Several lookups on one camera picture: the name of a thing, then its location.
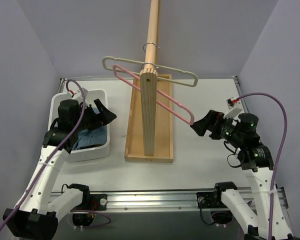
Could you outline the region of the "blue denim garment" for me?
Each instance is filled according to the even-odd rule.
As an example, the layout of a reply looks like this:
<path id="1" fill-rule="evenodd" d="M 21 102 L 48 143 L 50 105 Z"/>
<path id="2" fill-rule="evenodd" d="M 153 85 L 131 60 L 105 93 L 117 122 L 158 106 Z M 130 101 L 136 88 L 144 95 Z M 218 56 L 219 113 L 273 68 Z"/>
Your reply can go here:
<path id="1" fill-rule="evenodd" d="M 101 147 L 107 142 L 107 127 L 102 126 L 98 129 L 88 131 L 81 129 L 81 122 L 76 128 L 76 132 L 72 135 L 74 137 L 77 134 L 77 141 L 72 146 L 72 151 Z"/>

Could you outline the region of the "beige hanger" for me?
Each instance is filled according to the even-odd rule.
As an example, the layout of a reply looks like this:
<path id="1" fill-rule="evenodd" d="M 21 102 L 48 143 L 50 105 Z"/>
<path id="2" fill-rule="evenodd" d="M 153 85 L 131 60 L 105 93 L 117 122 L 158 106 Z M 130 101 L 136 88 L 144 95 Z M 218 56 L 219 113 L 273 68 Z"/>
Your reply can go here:
<path id="1" fill-rule="evenodd" d="M 133 65 L 140 65 L 141 70 L 143 70 L 145 67 L 150 67 L 150 69 L 154 69 L 156 71 L 163 69 L 163 70 L 168 70 L 168 71 L 171 71 L 171 72 L 176 72 L 176 73 L 179 73 L 181 75 L 187 75 L 187 76 L 190 76 L 191 78 L 193 78 L 192 83 L 186 83 L 186 82 L 183 82 L 183 81 L 168 79 L 168 78 L 164 78 L 164 77 L 159 77 L 159 76 L 157 77 L 157 79 L 160 80 L 160 81 L 166 81 L 166 82 L 170 82 L 170 83 L 181 85 L 181 86 L 194 88 L 194 87 L 197 86 L 198 81 L 199 81 L 198 76 L 195 73 L 190 72 L 190 71 L 185 71 L 185 70 L 182 70 L 182 69 L 173 68 L 173 67 L 164 66 L 164 65 L 158 65 L 158 64 L 153 63 L 153 62 L 142 62 L 142 61 L 126 59 L 126 58 L 120 58 L 120 57 L 114 57 L 114 56 L 105 56 L 102 59 L 102 66 L 105 70 L 108 70 L 108 71 L 112 71 L 113 67 L 107 66 L 107 61 L 113 61 L 113 62 L 118 62 L 118 63 L 128 63 L 128 64 L 133 64 Z"/>

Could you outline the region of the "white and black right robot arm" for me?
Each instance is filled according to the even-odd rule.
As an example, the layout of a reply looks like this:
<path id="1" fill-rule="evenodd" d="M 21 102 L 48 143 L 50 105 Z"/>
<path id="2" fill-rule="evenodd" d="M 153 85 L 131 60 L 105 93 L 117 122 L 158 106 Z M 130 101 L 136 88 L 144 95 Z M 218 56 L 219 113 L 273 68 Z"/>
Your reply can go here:
<path id="1" fill-rule="evenodd" d="M 251 188 L 255 210 L 241 197 L 232 182 L 218 182 L 212 193 L 213 203 L 226 206 L 239 223 L 246 240 L 293 240 L 292 230 L 284 216 L 278 192 L 272 185 L 275 165 L 269 148 L 257 134 L 258 117 L 240 113 L 238 119 L 225 118 L 222 112 L 210 110 L 191 128 L 200 137 L 207 131 L 213 140 L 225 140 L 236 150 L 239 166 Z"/>

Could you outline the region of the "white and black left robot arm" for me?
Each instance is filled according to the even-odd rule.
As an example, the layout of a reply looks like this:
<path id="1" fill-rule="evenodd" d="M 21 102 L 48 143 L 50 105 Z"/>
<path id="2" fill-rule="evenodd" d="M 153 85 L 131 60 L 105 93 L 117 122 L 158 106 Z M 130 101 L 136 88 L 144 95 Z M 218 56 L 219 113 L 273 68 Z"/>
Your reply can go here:
<path id="1" fill-rule="evenodd" d="M 90 206 L 91 195 L 87 185 L 72 183 L 54 201 L 51 191 L 61 167 L 78 142 L 79 133 L 93 131 L 110 124 L 117 115 L 108 110 L 99 99 L 91 105 L 76 99 L 60 102 L 58 117 L 45 134 L 37 167 L 25 193 L 11 209 L 3 214 L 3 223 L 18 238 L 30 240 L 51 240 L 59 221 L 71 210 L 85 210 Z"/>

